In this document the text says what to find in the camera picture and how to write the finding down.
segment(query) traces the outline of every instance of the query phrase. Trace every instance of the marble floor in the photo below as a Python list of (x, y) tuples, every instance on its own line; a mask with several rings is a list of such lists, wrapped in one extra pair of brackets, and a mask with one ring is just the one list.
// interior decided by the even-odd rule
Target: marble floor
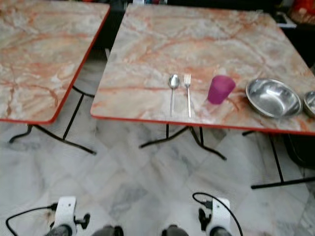
[[(89, 57), (76, 82), (94, 93), (106, 61)], [(61, 135), (79, 94), (70, 96), (49, 130)], [(200, 205), (191, 195), (205, 191), (230, 200), (245, 236), (315, 236), (315, 187), (292, 185), (251, 190), (254, 183), (279, 179), (265, 135), (242, 137), (240, 131), (205, 129), (205, 143), (227, 157), (224, 162), (204, 151), (190, 133), (157, 146), (139, 149), (143, 142), (163, 137), (159, 124), (95, 120), (92, 99), (85, 98), (69, 132), (70, 141), (97, 150), (90, 155), (33, 129), (13, 144), (7, 141), (25, 125), (0, 124), (0, 234), (11, 235), (5, 219), (31, 207), (49, 205), (60, 196), (77, 197), (76, 217), (87, 212), (91, 222), (79, 236), (90, 236), (105, 224), (120, 224), (126, 236), (159, 236), (170, 224), (190, 236), (202, 236)], [(171, 126), (171, 132), (179, 127)], [(285, 179), (301, 177), (276, 137)], [(12, 220), (20, 235), (41, 236), (54, 219), (45, 211)], [(232, 231), (239, 235), (236, 224)]]

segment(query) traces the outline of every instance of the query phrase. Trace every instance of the red table edge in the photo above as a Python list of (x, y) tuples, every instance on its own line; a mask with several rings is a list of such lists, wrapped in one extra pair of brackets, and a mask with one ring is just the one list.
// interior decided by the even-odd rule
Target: red table edge
[(110, 8), (111, 8), (111, 7), (109, 6), (109, 8), (108, 8), (108, 10), (107, 10), (107, 13), (106, 13), (106, 15), (104, 16), (104, 19), (102, 20), (102, 22), (101, 22), (101, 24), (100, 24), (100, 26), (99, 26), (99, 28), (98, 28), (96, 34), (94, 35), (94, 38), (93, 38), (93, 40), (92, 40), (92, 42), (91, 42), (91, 44), (90, 44), (90, 46), (89, 46), (87, 52), (85, 53), (85, 55), (84, 55), (84, 57), (83, 57), (83, 60), (81, 61), (81, 64), (79, 65), (77, 71), (75, 72), (74, 77), (73, 77), (71, 83), (69, 84), (69, 87), (68, 87), (67, 91), (65, 92), (64, 97), (63, 97), (63, 99), (61, 100), (61, 103), (59, 104), (59, 107), (56, 109), (56, 112), (55, 112), (55, 114), (53, 115), (53, 117), (52, 117), (51, 119), (47, 120), (47, 121), (31, 121), (31, 120), (8, 119), (8, 118), (0, 118), (0, 121), (9, 122), (9, 123), (23, 123), (23, 124), (52, 124), (53, 122), (55, 122), (55, 120), (57, 119), (57, 117), (58, 117), (58, 115), (59, 115), (59, 113), (60, 113), (60, 111), (61, 111), (61, 109), (62, 109), (62, 107), (63, 107), (63, 105), (64, 105), (64, 103), (65, 103), (65, 101), (66, 101), (67, 98), (68, 98), (68, 95), (69, 95), (69, 93), (70, 93), (70, 91), (71, 91), (71, 89), (72, 89), (72, 86), (74, 85), (74, 82), (76, 81), (77, 77), (79, 76), (80, 71), (81, 71), (81, 69), (82, 69), (84, 63), (85, 63), (86, 60), (88, 59), (88, 56), (89, 56), (89, 54), (90, 54), (90, 51), (91, 51), (91, 49), (92, 49), (92, 47), (93, 47), (93, 45), (94, 45), (94, 43), (95, 43), (95, 41), (96, 41), (96, 39), (97, 39), (97, 36), (98, 36), (99, 32), (100, 32), (101, 29), (103, 28), (103, 25), (104, 25), (104, 23), (105, 23), (105, 21), (106, 21), (106, 19), (107, 19), (107, 17), (108, 17), (108, 14), (109, 14), (109, 12), (110, 12)]
[(238, 130), (250, 130), (250, 131), (259, 131), (262, 133), (275, 133), (275, 134), (315, 135), (315, 132), (310, 132), (310, 131), (280, 130), (280, 129), (272, 129), (272, 128), (255, 128), (255, 127), (244, 127), (244, 126), (238, 127), (238, 126), (220, 125), (220, 124), (182, 123), (182, 122), (176, 122), (176, 121), (161, 121), (161, 120), (151, 120), (151, 119), (112, 118), (112, 117), (95, 116), (92, 113), (91, 113), (91, 116), (95, 119), (104, 119), (104, 120), (173, 124), (173, 125), (182, 125), (182, 126), (198, 126), (198, 127), (203, 127), (203, 128), (238, 129)]

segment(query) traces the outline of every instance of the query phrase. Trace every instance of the pink plastic cup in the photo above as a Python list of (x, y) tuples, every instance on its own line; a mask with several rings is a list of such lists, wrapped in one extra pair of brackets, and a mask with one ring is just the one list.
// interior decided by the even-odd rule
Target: pink plastic cup
[(235, 88), (235, 82), (228, 76), (215, 76), (210, 85), (208, 100), (212, 104), (221, 104)]

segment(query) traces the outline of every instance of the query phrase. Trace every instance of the black cable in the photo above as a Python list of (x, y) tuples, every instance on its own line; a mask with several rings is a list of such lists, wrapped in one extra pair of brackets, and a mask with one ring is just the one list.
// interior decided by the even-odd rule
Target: black cable
[(219, 199), (216, 198), (215, 196), (212, 196), (211, 194), (204, 193), (204, 192), (195, 192), (195, 193), (193, 193), (192, 198), (193, 198), (196, 202), (198, 202), (198, 203), (200, 203), (200, 204), (202, 204), (202, 205), (205, 205), (206, 202), (202, 202), (202, 201), (198, 200), (198, 199), (195, 197), (195, 195), (204, 195), (204, 196), (207, 196), (207, 197), (210, 197), (210, 198), (214, 198), (214, 199), (216, 199), (219, 203), (221, 203), (221, 204), (228, 210), (228, 212), (231, 214), (231, 216), (233, 217), (233, 219), (234, 219), (234, 221), (235, 221), (235, 223), (236, 223), (236, 225), (237, 225), (237, 227), (238, 227), (238, 230), (240, 231), (241, 236), (243, 236), (243, 232), (242, 232), (242, 228), (241, 228), (240, 223), (238, 223), (238, 221), (237, 221), (237, 219), (236, 219), (236, 216), (235, 216), (234, 213), (230, 210), (230, 208), (227, 207), (227, 205), (225, 205), (221, 200), (219, 200)]
[(10, 219), (13, 219), (13, 218), (15, 218), (15, 217), (17, 217), (17, 216), (20, 216), (20, 215), (29, 213), (29, 212), (34, 211), (34, 210), (50, 209), (50, 210), (55, 211), (55, 210), (57, 209), (57, 204), (58, 204), (58, 203), (53, 203), (53, 204), (50, 205), (50, 206), (37, 207), (37, 208), (33, 208), (33, 209), (30, 209), (30, 210), (22, 211), (22, 212), (20, 212), (20, 213), (17, 213), (17, 214), (15, 214), (15, 215), (12, 215), (12, 216), (10, 216), (9, 218), (6, 219), (5, 225), (6, 225), (6, 227), (8, 228), (8, 230), (9, 230), (14, 236), (18, 236), (18, 234), (17, 234), (17, 233), (11, 228), (11, 226), (9, 225), (9, 220), (10, 220)]

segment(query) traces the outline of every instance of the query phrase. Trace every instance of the bowl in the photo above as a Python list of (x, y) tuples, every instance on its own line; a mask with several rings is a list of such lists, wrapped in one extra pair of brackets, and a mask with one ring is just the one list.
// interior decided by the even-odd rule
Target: bowl
[(253, 80), (246, 86), (246, 95), (251, 105), (267, 117), (289, 118), (302, 110), (302, 102), (297, 93), (277, 80)]
[(310, 91), (305, 94), (303, 104), (305, 113), (315, 118), (315, 91)]

